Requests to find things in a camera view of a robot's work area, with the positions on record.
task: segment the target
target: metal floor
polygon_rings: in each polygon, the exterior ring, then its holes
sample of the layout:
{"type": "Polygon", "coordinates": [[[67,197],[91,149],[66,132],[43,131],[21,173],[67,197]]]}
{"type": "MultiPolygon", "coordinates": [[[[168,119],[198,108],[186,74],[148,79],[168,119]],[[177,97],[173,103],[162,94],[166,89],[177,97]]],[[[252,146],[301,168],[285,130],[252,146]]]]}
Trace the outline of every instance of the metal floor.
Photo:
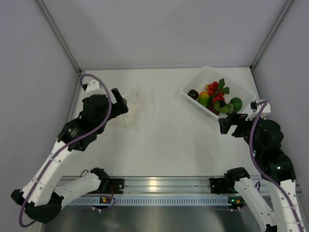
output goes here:
{"type": "Polygon", "coordinates": [[[226,212],[203,206],[128,206],[99,213],[63,209],[42,232],[260,232],[249,208],[226,212]]]}

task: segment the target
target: tomato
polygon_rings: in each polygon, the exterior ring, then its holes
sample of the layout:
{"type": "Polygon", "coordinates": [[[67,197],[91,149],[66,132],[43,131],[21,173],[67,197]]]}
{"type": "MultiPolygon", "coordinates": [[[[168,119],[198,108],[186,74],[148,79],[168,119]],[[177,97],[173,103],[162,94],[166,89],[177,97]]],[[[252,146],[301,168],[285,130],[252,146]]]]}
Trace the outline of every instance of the tomato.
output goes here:
{"type": "Polygon", "coordinates": [[[216,101],[218,101],[218,100],[221,100],[221,98],[223,98],[223,97],[219,97],[219,96],[215,96],[213,99],[212,99],[212,104],[214,104],[216,101]]]}
{"type": "Polygon", "coordinates": [[[212,83],[213,90],[217,90],[217,89],[218,89],[218,85],[219,85],[219,83],[216,82],[216,81],[214,81],[214,82],[212,83]]]}
{"type": "Polygon", "coordinates": [[[214,90],[212,90],[212,89],[210,89],[209,91],[208,91],[208,94],[210,95],[210,96],[212,96],[212,95],[214,95],[215,94],[215,91],[214,90]]]}

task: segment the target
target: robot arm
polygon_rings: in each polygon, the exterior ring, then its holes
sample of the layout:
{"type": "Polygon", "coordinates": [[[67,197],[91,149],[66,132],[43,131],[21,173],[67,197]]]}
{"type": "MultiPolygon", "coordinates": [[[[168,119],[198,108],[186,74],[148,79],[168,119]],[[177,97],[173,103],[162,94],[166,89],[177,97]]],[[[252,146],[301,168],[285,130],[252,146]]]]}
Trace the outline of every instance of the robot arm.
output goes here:
{"type": "MultiPolygon", "coordinates": [[[[220,118],[221,134],[227,134],[231,125],[237,125],[232,136],[242,137],[249,144],[252,120],[259,115],[264,118],[270,113],[268,103],[264,106],[264,111],[259,113],[262,108],[261,102],[263,100],[251,103],[253,112],[249,115],[233,112],[227,118],[220,118]]],[[[281,150],[283,133],[278,123],[261,118],[258,118],[251,144],[255,154],[254,162],[258,170],[260,169],[259,171],[263,173],[262,178],[266,181],[275,214],[253,187],[250,176],[244,168],[227,171],[225,183],[228,188],[235,189],[241,194],[257,219],[262,232],[305,232],[295,194],[293,165],[281,150]]]]}
{"type": "MultiPolygon", "coordinates": [[[[48,223],[72,200],[98,189],[104,191],[107,187],[109,176],[100,168],[94,168],[84,177],[57,187],[67,167],[82,156],[88,145],[105,129],[105,125],[100,125],[108,115],[109,101],[101,94],[99,81],[91,81],[83,85],[83,89],[88,97],[83,99],[83,110],[79,116],[64,125],[54,148],[33,179],[11,194],[13,200],[24,207],[25,213],[35,221],[48,223]]],[[[119,91],[114,88],[112,93],[117,102],[110,104],[112,108],[106,121],[128,112],[126,100],[119,91]]]]}

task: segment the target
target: white wall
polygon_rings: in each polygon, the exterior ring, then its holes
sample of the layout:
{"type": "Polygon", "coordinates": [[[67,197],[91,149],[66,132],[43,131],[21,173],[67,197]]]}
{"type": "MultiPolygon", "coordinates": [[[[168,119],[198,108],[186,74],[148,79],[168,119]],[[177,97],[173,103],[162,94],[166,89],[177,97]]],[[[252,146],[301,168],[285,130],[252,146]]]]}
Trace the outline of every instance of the white wall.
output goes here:
{"type": "Polygon", "coordinates": [[[52,148],[77,74],[34,1],[0,1],[0,31],[0,231],[18,232],[20,206],[10,194],[52,148]]]}
{"type": "Polygon", "coordinates": [[[249,66],[286,0],[45,0],[81,68],[249,66]]]}
{"type": "Polygon", "coordinates": [[[293,162],[309,204],[309,1],[297,0],[254,72],[271,119],[281,125],[282,148],[293,162]]]}

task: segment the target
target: white tabletop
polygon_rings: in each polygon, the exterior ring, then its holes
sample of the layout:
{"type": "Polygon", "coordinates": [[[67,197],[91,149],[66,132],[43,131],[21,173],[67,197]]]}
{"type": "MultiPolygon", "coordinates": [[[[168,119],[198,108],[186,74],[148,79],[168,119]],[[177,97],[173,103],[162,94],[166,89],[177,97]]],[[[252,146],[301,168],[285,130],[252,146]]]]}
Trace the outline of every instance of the white tabletop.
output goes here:
{"type": "MultiPolygon", "coordinates": [[[[231,132],[221,135],[218,121],[180,94],[199,69],[89,71],[128,100],[129,113],[111,120],[65,176],[104,168],[110,176],[218,176],[244,167],[258,175],[249,147],[231,132]]],[[[217,68],[257,94],[249,68],[217,68]]],[[[82,110],[82,91],[75,116],[82,110]]]]}

